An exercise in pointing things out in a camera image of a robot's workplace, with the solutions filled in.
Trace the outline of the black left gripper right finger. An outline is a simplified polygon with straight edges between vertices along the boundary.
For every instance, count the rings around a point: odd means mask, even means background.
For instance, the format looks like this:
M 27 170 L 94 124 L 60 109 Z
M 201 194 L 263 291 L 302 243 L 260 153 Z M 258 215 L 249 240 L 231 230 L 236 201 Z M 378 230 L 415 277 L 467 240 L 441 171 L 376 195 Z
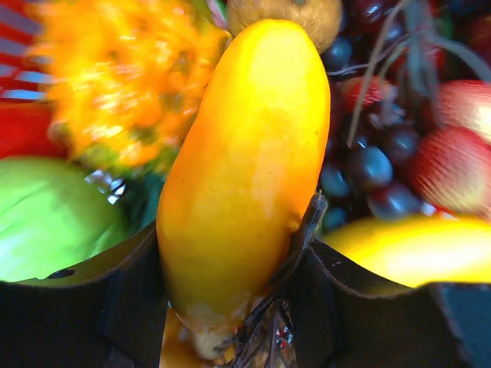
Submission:
M 263 358 L 297 367 L 488 367 L 490 286 L 432 283 L 410 289 L 314 237 L 327 202 L 311 198 L 274 288 L 236 335 L 234 367 Z

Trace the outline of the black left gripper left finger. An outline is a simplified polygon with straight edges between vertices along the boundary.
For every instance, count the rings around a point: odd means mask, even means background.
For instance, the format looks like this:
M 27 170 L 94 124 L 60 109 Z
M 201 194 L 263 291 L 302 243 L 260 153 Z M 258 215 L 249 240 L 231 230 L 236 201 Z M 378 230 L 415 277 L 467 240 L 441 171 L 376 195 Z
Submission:
M 45 279 L 1 283 L 3 367 L 157 367 L 166 319 L 155 225 Z

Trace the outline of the orange mango toy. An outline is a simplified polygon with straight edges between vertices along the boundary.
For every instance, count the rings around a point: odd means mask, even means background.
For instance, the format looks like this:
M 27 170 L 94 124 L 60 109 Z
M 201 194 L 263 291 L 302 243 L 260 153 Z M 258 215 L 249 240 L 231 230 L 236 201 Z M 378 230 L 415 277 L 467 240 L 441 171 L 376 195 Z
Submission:
M 266 293 L 316 189 L 329 115 L 301 26 L 262 20 L 227 47 L 157 211 L 167 293 L 189 329 L 233 330 Z

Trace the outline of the brown longan bunch toy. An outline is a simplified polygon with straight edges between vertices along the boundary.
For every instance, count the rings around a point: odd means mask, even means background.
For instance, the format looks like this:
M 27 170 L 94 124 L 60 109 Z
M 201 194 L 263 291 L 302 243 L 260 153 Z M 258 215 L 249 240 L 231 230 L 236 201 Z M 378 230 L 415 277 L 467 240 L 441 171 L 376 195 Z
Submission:
M 262 19 L 288 20 L 302 26 L 319 53 L 337 37 L 343 18 L 341 0 L 229 0 L 227 25 L 237 35 Z

